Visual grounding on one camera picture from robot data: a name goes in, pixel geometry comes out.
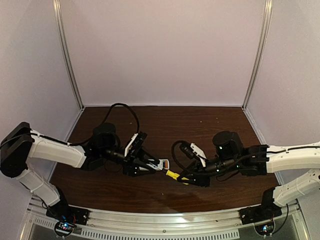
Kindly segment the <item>yellow handled screwdriver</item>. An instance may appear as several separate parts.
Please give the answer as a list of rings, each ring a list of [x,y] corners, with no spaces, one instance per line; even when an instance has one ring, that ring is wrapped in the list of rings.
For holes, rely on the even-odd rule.
[[[186,178],[186,177],[181,176],[179,173],[173,172],[173,171],[171,171],[169,169],[163,169],[162,172],[166,176],[172,178],[173,180],[175,180],[175,181],[177,181],[179,183],[182,183],[184,185],[189,185],[189,181],[190,180],[188,178]]]

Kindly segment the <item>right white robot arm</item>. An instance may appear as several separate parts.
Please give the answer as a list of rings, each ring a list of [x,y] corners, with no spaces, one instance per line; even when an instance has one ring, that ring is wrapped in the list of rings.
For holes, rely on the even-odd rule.
[[[212,138],[212,143],[216,150],[212,159],[207,158],[195,143],[178,140],[172,144],[172,158],[182,169],[177,181],[209,187],[211,178],[228,173],[256,177],[306,169],[307,172],[296,179],[264,192],[261,205],[280,208],[320,187],[319,142],[294,146],[259,144],[244,147],[238,133],[221,131]]]

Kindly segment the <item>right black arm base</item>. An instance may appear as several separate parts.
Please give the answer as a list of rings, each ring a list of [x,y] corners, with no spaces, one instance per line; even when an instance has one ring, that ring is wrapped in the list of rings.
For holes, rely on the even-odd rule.
[[[255,232],[262,237],[271,236],[275,231],[275,217],[282,215],[281,207],[277,205],[257,205],[239,210],[243,225],[253,224]]]

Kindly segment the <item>white remote control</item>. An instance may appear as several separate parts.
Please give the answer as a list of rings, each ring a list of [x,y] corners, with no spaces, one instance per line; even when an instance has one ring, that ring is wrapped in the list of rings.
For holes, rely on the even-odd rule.
[[[152,159],[146,160],[145,165],[146,165],[146,164],[155,164],[155,165],[161,167],[162,169],[164,169],[164,168],[163,168],[163,160],[168,160],[168,159],[166,159],[166,158],[161,158],[161,159],[159,159],[160,162],[153,162]]]

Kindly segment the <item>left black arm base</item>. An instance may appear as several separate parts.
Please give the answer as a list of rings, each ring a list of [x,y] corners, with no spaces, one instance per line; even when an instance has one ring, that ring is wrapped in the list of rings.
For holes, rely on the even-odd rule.
[[[85,208],[74,206],[45,206],[46,216],[54,218],[57,223],[53,230],[58,237],[70,236],[78,226],[85,226],[90,211]]]

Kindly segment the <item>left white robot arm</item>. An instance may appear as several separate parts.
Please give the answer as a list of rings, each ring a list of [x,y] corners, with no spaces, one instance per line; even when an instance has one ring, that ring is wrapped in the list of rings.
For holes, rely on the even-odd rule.
[[[135,133],[125,147],[121,146],[112,123],[102,123],[92,131],[85,143],[70,143],[43,135],[21,122],[0,145],[0,171],[18,180],[47,206],[67,207],[63,194],[38,174],[28,163],[30,158],[49,160],[84,171],[93,171],[112,161],[122,166],[123,174],[141,176],[154,174],[163,168],[163,162],[148,153],[143,143],[145,132]]]

